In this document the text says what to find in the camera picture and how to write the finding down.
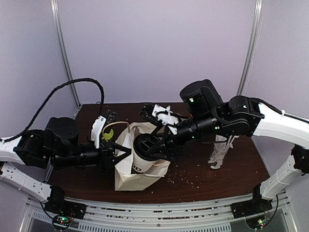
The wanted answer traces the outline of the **white paper takeout bag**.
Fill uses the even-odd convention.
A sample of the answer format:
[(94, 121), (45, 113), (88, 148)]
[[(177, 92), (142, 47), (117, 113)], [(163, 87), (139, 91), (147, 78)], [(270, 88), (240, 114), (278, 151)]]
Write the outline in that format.
[(149, 122), (126, 123), (127, 128), (118, 136), (116, 143), (131, 149), (131, 154), (115, 165), (115, 191), (142, 191), (164, 177), (170, 161), (147, 161), (138, 156), (133, 141), (138, 135), (151, 133), (155, 126)]

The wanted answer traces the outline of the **black plastic cup lid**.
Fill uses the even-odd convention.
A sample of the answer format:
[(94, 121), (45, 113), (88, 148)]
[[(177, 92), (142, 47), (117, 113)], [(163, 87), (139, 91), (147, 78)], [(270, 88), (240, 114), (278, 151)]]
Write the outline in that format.
[(155, 144), (160, 144), (160, 139), (149, 133), (144, 133), (138, 135), (133, 142), (134, 152), (139, 158), (145, 161), (157, 161), (159, 157), (157, 154), (160, 154), (160, 151), (151, 151)]

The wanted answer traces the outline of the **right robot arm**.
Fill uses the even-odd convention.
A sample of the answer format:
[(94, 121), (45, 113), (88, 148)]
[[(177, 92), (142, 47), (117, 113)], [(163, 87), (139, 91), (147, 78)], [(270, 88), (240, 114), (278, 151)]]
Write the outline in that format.
[(276, 194), (298, 176), (309, 171), (309, 122), (287, 114), (273, 105), (258, 99), (235, 96), (223, 102), (212, 82), (208, 79), (195, 81), (180, 91), (190, 117), (171, 124), (175, 133), (159, 139), (151, 135), (153, 145), (148, 155), (174, 160), (185, 143), (216, 134), (223, 137), (243, 135), (265, 136), (294, 144), (287, 161), (272, 177), (259, 184), (254, 198), (248, 201), (248, 210), (258, 213)]

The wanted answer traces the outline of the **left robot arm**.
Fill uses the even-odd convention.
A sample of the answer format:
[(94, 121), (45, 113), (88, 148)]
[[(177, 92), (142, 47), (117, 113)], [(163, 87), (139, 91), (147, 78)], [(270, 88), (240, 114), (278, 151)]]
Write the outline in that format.
[(99, 166), (106, 173), (127, 158), (131, 149), (101, 137), (105, 121), (102, 116), (95, 121), (89, 143), (78, 143), (79, 125), (68, 117), (52, 117), (44, 130), (26, 130), (1, 140), (0, 178), (51, 206), (58, 214), (66, 214), (70, 207), (62, 188), (39, 182), (12, 164), (42, 169), (51, 164), (55, 170)]

